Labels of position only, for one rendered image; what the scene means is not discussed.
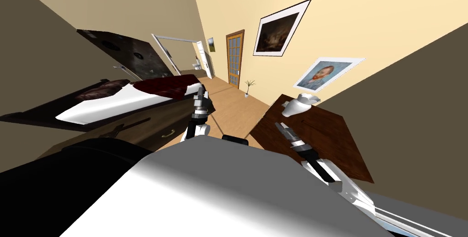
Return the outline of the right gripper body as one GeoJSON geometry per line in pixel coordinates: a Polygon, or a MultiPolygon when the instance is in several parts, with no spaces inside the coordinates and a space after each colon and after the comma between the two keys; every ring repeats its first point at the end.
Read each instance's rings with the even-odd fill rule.
{"type": "Polygon", "coordinates": [[[284,136],[291,143],[292,147],[303,145],[303,141],[296,135],[291,128],[283,128],[284,136]]]}

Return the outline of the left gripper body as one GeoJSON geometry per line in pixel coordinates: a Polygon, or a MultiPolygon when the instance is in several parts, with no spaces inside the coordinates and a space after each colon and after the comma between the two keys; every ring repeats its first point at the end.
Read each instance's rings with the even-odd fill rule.
{"type": "Polygon", "coordinates": [[[210,103],[203,103],[203,97],[198,98],[197,95],[193,97],[194,99],[194,113],[192,116],[208,116],[208,107],[210,103]]]}

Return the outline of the white vase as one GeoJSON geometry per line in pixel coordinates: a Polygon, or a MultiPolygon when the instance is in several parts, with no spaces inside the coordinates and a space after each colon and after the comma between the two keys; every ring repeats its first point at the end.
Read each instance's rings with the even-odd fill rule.
{"type": "Polygon", "coordinates": [[[309,110],[313,104],[320,102],[321,100],[311,94],[307,93],[300,93],[297,98],[286,101],[282,106],[284,106],[284,110],[282,111],[282,115],[284,117],[290,117],[295,114],[303,113],[309,110]]]}

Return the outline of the white open door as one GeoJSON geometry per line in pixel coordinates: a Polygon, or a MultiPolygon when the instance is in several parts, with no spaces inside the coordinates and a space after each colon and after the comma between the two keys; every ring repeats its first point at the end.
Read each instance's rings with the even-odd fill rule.
{"type": "Polygon", "coordinates": [[[207,54],[205,53],[205,50],[204,50],[204,47],[203,47],[203,44],[201,41],[193,41],[193,40],[190,40],[190,39],[180,39],[180,38],[173,38],[173,37],[164,37],[164,36],[157,36],[155,34],[151,34],[151,36],[154,38],[154,40],[156,41],[156,43],[158,44],[158,46],[161,48],[162,51],[165,52],[165,55],[167,56],[167,58],[169,59],[172,67],[175,69],[175,71],[181,75],[181,72],[180,70],[178,69],[178,67],[174,64],[172,58],[168,55],[168,53],[165,51],[165,48],[164,46],[160,43],[160,39],[168,39],[168,40],[174,40],[174,41],[180,41],[180,42],[191,42],[191,43],[195,43],[197,45],[197,48],[198,48],[198,51],[199,51],[199,54],[200,54],[200,58],[201,58],[201,61],[203,63],[203,66],[204,66],[204,71],[206,71],[207,73],[207,76],[210,78],[210,79],[213,79],[213,76],[211,74],[211,69],[210,69],[210,66],[209,66],[209,63],[207,61],[207,54]]]}

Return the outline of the dark brown wooden table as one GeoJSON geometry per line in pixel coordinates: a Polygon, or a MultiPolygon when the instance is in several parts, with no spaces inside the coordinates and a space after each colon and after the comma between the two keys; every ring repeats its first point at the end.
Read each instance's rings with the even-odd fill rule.
{"type": "Polygon", "coordinates": [[[316,106],[303,113],[284,117],[283,104],[291,100],[292,97],[281,94],[251,130],[250,135],[265,150],[287,155],[301,163],[304,159],[295,153],[290,142],[275,126],[276,122],[282,122],[311,145],[320,158],[332,161],[349,178],[373,183],[344,118],[316,106]]]}

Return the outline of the brown glazed wooden door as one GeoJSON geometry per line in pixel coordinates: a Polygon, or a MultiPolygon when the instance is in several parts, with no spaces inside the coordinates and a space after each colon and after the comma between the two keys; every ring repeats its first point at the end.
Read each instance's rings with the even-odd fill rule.
{"type": "Polygon", "coordinates": [[[239,89],[245,30],[226,36],[228,83],[239,89]]]}

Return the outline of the blue portrait picture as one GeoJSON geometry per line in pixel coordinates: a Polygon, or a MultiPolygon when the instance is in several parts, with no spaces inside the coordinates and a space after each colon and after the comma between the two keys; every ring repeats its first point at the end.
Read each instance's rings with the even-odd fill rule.
{"type": "Polygon", "coordinates": [[[319,57],[293,87],[318,93],[363,61],[365,58],[319,57]]]}

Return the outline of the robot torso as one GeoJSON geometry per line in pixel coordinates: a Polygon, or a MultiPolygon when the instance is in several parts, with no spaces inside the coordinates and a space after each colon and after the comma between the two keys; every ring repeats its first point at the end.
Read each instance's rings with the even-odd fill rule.
{"type": "Polygon", "coordinates": [[[60,237],[393,237],[290,157],[197,136],[135,164],[60,237]]]}

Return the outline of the dark wooden bed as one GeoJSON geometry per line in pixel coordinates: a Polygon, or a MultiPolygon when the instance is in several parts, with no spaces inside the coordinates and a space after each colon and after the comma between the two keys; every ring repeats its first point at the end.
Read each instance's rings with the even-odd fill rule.
{"type": "Polygon", "coordinates": [[[89,132],[134,113],[190,99],[202,87],[193,74],[99,83],[43,105],[0,116],[0,121],[89,132]]]}

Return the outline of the dark unframed wall painting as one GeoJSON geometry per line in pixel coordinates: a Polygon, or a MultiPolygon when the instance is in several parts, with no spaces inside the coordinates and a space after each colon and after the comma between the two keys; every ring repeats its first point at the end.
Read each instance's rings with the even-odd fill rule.
{"type": "Polygon", "coordinates": [[[148,42],[112,32],[81,29],[77,32],[142,80],[173,76],[148,42]]]}

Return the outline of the dark painting in white frame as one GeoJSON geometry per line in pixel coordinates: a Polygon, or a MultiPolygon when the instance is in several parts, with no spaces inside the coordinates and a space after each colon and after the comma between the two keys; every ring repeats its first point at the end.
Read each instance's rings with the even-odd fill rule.
{"type": "Polygon", "coordinates": [[[260,19],[253,49],[254,56],[284,55],[303,15],[312,0],[304,0],[260,19]]]}

